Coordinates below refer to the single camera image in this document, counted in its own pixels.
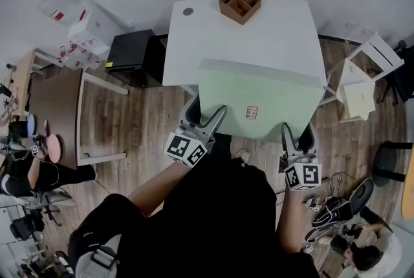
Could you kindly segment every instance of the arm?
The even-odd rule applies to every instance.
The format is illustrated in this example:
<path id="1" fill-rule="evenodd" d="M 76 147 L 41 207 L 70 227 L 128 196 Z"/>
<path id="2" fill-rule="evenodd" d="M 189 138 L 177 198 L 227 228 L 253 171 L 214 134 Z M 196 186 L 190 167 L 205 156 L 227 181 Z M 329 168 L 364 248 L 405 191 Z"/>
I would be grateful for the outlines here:
<path id="1" fill-rule="evenodd" d="M 45 159 L 45 154 L 40 150 L 36 157 L 33 159 L 32 165 L 30 166 L 30 170 L 27 173 L 28 182 L 32 189 L 35 188 L 36 182 L 38 182 L 39 178 L 39 170 L 40 170 L 40 162 Z"/>
<path id="2" fill-rule="evenodd" d="M 379 232 L 382 228 L 385 228 L 383 224 L 373 224 L 373 225 L 366 225 L 362 226 L 362 229 L 365 232 Z"/>
<path id="3" fill-rule="evenodd" d="M 4 113 L 0 116 L 0 127 L 5 126 L 8 123 L 12 114 L 11 108 L 12 106 L 8 105 Z"/>
<path id="4" fill-rule="evenodd" d="M 173 163 L 163 172 L 139 186 L 128 196 L 128 199 L 140 208 L 145 217 L 148 217 L 166 199 L 190 169 L 188 166 Z"/>
<path id="5" fill-rule="evenodd" d="M 302 201 L 302 192 L 292 192 L 286 187 L 276 235 L 280 246 L 287 253 L 297 253 L 301 250 L 305 234 L 305 213 Z"/>
<path id="6" fill-rule="evenodd" d="M 10 116 L 12 114 L 13 104 L 17 104 L 17 99 L 10 100 L 10 102 L 8 103 L 5 111 L 3 112 L 3 114 L 1 114 L 1 116 L 0 116 L 0 127 L 5 126 L 8 123 L 8 121 L 10 119 Z"/>

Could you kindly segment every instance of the black box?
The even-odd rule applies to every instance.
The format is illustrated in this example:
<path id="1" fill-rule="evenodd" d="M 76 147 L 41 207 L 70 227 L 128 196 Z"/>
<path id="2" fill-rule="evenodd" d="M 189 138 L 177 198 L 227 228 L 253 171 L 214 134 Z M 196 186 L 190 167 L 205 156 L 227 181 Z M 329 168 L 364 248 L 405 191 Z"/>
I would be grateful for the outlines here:
<path id="1" fill-rule="evenodd" d="M 105 71 L 132 87 L 162 86 L 166 48 L 152 30 L 116 36 Z"/>

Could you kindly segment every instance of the hand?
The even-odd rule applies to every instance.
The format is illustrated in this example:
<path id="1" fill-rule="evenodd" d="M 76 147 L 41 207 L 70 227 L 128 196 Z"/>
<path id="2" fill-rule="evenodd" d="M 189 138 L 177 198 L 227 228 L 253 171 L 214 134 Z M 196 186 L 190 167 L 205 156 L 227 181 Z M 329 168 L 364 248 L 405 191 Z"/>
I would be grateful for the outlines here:
<path id="1" fill-rule="evenodd" d="M 18 105 L 17 105 L 17 98 L 16 97 L 11 97 L 10 98 L 10 102 L 7 105 L 7 109 L 13 109 L 13 110 L 17 110 Z"/>
<path id="2" fill-rule="evenodd" d="M 39 149 L 39 151 L 38 151 L 38 153 L 36 154 L 36 156 L 35 156 L 35 157 L 36 157 L 38 160 L 44 161 L 44 160 L 45 160 L 46 155 L 47 155 L 47 150 L 46 150 L 46 149 L 42 149 L 42 148 L 40 148 L 40 149 Z"/>

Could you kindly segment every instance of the white chair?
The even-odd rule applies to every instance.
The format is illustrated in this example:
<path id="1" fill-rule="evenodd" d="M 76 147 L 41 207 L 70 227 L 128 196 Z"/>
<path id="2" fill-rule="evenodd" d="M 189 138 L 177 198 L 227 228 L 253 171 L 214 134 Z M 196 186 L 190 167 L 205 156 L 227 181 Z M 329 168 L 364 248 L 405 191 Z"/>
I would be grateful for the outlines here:
<path id="1" fill-rule="evenodd" d="M 404 60 L 395 54 L 394 50 L 381 39 L 377 32 L 375 32 L 365 43 L 355 49 L 347 59 L 353 59 L 360 52 L 367 54 L 368 57 L 382 69 L 382 72 L 375 76 L 373 81 L 377 81 L 382 77 L 387 76 L 404 64 Z"/>
<path id="2" fill-rule="evenodd" d="M 358 68 L 351 60 L 360 52 L 364 52 L 381 69 L 382 72 L 371 78 L 363 70 Z M 353 122 L 355 120 L 367 120 L 368 115 L 375 109 L 374 89 L 375 82 L 404 64 L 397 54 L 375 32 L 365 43 L 360 45 L 351 55 L 327 73 L 328 86 L 325 90 L 332 94 L 331 97 L 320 102 L 319 106 L 338 100 L 345 105 L 341 122 Z M 329 88 L 332 74 L 342 68 L 342 73 L 337 90 Z M 352 98 L 347 100 L 346 95 L 352 93 Z"/>

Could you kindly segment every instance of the light green board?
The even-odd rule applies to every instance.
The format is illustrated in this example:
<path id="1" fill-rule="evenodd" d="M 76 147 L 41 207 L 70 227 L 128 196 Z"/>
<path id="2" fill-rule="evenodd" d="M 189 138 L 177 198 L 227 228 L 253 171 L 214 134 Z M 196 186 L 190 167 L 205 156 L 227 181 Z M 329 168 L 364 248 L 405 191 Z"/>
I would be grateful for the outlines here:
<path id="1" fill-rule="evenodd" d="M 227 115 L 220 133 L 266 142 L 281 142 L 281 124 L 287 122 L 299 138 L 324 93 L 317 77 L 245 63 L 204 59 L 199 68 L 202 120 L 221 106 Z M 255 119 L 251 118 L 257 107 Z"/>

